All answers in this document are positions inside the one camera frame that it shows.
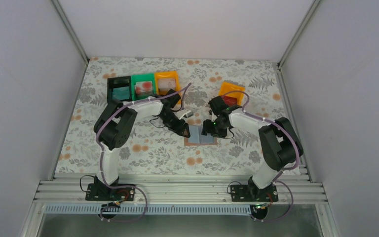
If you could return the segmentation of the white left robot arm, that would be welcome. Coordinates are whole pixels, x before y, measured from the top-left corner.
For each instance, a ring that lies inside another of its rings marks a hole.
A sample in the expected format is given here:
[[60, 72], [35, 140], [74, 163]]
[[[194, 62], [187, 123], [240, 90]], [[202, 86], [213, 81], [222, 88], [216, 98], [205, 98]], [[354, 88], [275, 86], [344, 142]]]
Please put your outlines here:
[[112, 100], [94, 125], [96, 142], [101, 148], [99, 170], [86, 190], [87, 200], [110, 200], [118, 185], [118, 156], [113, 151], [128, 140], [136, 120], [156, 116], [175, 134], [189, 138], [189, 124], [172, 111], [170, 96], [153, 95], [144, 100]]

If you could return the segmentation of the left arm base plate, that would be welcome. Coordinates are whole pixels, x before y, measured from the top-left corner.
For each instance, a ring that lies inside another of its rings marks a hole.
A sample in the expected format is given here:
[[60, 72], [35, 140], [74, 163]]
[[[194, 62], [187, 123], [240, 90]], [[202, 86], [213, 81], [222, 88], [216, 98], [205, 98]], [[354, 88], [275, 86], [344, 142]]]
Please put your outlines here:
[[133, 201], [134, 187], [110, 189], [104, 184], [89, 184], [86, 191], [86, 201]]

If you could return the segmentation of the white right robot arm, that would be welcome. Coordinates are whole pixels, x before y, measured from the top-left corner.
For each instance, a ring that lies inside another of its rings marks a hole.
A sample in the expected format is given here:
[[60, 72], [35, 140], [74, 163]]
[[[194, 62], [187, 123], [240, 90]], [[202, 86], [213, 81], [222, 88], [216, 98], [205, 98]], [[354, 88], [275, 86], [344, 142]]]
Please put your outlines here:
[[202, 135], [226, 138], [232, 128], [237, 128], [259, 138], [264, 162], [248, 179], [247, 193], [251, 198], [264, 195], [283, 171], [299, 165], [303, 147], [287, 118], [261, 118], [246, 112], [240, 105], [227, 105], [221, 96], [211, 99], [208, 105], [215, 119], [203, 122]]

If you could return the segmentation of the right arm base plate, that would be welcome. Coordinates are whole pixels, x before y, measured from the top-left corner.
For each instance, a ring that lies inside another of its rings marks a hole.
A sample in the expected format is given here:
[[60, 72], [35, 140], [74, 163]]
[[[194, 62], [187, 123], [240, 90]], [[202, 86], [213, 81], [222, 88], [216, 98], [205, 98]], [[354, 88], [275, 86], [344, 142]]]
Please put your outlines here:
[[262, 190], [251, 191], [248, 185], [230, 185], [230, 196], [233, 202], [277, 202], [279, 201], [277, 188], [269, 185]]

